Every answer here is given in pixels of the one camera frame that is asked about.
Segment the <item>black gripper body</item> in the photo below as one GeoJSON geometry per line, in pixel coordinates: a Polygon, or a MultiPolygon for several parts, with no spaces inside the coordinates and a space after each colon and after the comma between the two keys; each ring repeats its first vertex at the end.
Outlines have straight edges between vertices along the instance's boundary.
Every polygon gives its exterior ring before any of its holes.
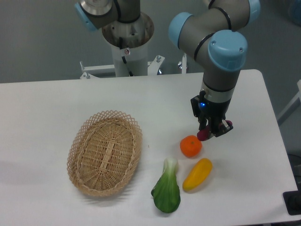
{"type": "Polygon", "coordinates": [[[210,117],[225,119],[231,99],[232,89],[223,92],[201,89],[200,93],[190,100],[193,115],[199,123],[208,121],[210,117]]]}

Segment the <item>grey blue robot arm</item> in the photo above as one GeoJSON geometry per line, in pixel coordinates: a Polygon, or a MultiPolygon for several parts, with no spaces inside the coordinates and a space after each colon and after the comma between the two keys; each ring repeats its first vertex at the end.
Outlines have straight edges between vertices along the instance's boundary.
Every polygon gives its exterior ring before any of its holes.
{"type": "MultiPolygon", "coordinates": [[[[92,31],[102,30],[116,50],[118,77],[146,75],[147,61],[133,50],[151,39],[154,27],[138,0],[81,0],[75,9],[83,24],[92,31]]],[[[201,141],[233,128],[226,112],[248,49],[239,29],[257,19],[260,10],[257,0],[212,0],[206,13],[182,12],[169,25],[170,41],[204,68],[200,93],[191,99],[201,141]]]]}

